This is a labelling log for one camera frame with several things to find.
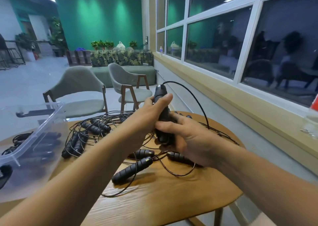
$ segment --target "white plastic bag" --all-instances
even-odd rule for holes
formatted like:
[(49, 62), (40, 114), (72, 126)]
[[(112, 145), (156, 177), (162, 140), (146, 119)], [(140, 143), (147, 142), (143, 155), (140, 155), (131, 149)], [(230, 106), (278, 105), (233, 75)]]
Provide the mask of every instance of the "white plastic bag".
[(172, 49), (174, 49), (174, 50), (180, 49), (180, 46), (177, 45), (174, 41), (171, 43), (170, 47), (171, 47)]
[(124, 44), (121, 41), (119, 41), (119, 44), (116, 47), (120, 48), (121, 50), (125, 50), (126, 49), (126, 47), (124, 46)]

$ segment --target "chair seat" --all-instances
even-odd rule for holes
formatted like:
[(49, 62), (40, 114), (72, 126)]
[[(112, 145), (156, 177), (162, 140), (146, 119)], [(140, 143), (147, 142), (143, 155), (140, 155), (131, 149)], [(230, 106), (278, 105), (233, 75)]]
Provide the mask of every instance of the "chair seat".
[(98, 112), (103, 112), (104, 100), (81, 100), (70, 102), (64, 105), (66, 118), (89, 116)]
[[(145, 99), (152, 96), (152, 91), (147, 89), (138, 88), (138, 89), (134, 89), (133, 91), (135, 92), (138, 103), (144, 102)], [(133, 103), (133, 97), (130, 93), (130, 90), (126, 90), (125, 103)]]

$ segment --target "white window frame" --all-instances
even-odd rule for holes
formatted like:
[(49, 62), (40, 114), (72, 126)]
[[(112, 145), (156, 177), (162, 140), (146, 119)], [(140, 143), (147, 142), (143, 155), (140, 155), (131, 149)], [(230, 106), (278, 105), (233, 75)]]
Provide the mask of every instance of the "white window frame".
[[(262, 91), (260, 89), (257, 89), (257, 88), (254, 88), (254, 87), (251, 87), (249, 85), (241, 83), (243, 71), (245, 68), (245, 64), (247, 62), (249, 50), (250, 50), (251, 45), (252, 45), (256, 26), (257, 26), (257, 23), (258, 23), (258, 20), (260, 17), (260, 13), (262, 11), (264, 1), (267, 1), (267, 0), (232, 0), (228, 3), (223, 3), (219, 6), (213, 7), (211, 9), (203, 11), (199, 14), (188, 17), (190, 0), (185, 0), (184, 19), (179, 21), (179, 22), (176, 22), (174, 24), (167, 26), (168, 0), (166, 0), (165, 1), (166, 2), (166, 7), (165, 7), (165, 11), (166, 11), (165, 25), (166, 26), (162, 29), (157, 30), (157, 33), (165, 31), (165, 45), (164, 45), (165, 52), (164, 52), (163, 56), (168, 57), (169, 59), (172, 59), (174, 61), (177, 61), (177, 62), (179, 62), (185, 66), (188, 66), (196, 71), (202, 72), (202, 73), (204, 73), (208, 76), (211, 76), (215, 79), (218, 79), (222, 82), (228, 83), (233, 87), (239, 88), (242, 91), (245, 91), (245, 92), (247, 92), (251, 95), (254, 95), (258, 98), (261, 98), (263, 100), (266, 100), (266, 101), (268, 101), (268, 102), (270, 102), (278, 107), (281, 107), (289, 112), (292, 112), (294, 114), (297, 114), (299, 116), (304, 117), (306, 115), (306, 113), (308, 112), (307, 107), (304, 107), (304, 106), (299, 105), (297, 103), (291, 102), (291, 101), (284, 99), (284, 98), (281, 98), (279, 96), (270, 94), (266, 91)], [(200, 68), (200, 67), (197, 67), (193, 64), (185, 62), (185, 46), (186, 46), (187, 29), (188, 29), (189, 23), (197, 22), (197, 21), (200, 21), (203, 19), (207, 19), (210, 17), (214, 17), (217, 15), (228, 13), (228, 12), (231, 12), (231, 11), (234, 11), (234, 10), (237, 10), (240, 8), (248, 7), (248, 6), (252, 6), (252, 10), (251, 10), (251, 15), (250, 15), (250, 19), (248, 22), (246, 34), (244, 37), (244, 41), (242, 44), (241, 54), (240, 54), (240, 57), (238, 60), (238, 65), (236, 68), (236, 73), (234, 75), (234, 79), (229, 79), (229, 78), (221, 76), (217, 73), (205, 70), (203, 68)], [(156, 2), (156, 20), (157, 20), (157, 2)], [(166, 54), (167, 53), (167, 30), (170, 30), (170, 29), (182, 26), (182, 25), (183, 25), (183, 38), (182, 38), (181, 60), (180, 60), (180, 59), (176, 59), (176, 58)]]

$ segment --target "clear plastic container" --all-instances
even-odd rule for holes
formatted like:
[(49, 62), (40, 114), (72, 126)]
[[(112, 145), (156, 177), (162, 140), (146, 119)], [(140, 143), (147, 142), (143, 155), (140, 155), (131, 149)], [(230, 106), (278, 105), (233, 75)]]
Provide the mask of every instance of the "clear plastic container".
[(12, 139), (33, 133), (13, 152), (0, 156), (0, 203), (26, 198), (45, 185), (61, 158), (68, 126), (62, 102), (0, 110), (0, 155)]

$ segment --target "plastic bottle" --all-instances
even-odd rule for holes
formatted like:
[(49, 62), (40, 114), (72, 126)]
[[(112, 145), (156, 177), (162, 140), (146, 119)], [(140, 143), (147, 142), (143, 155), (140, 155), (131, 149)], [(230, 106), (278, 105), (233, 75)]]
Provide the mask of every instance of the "plastic bottle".
[(304, 117), (304, 126), (301, 131), (318, 138), (318, 95)]

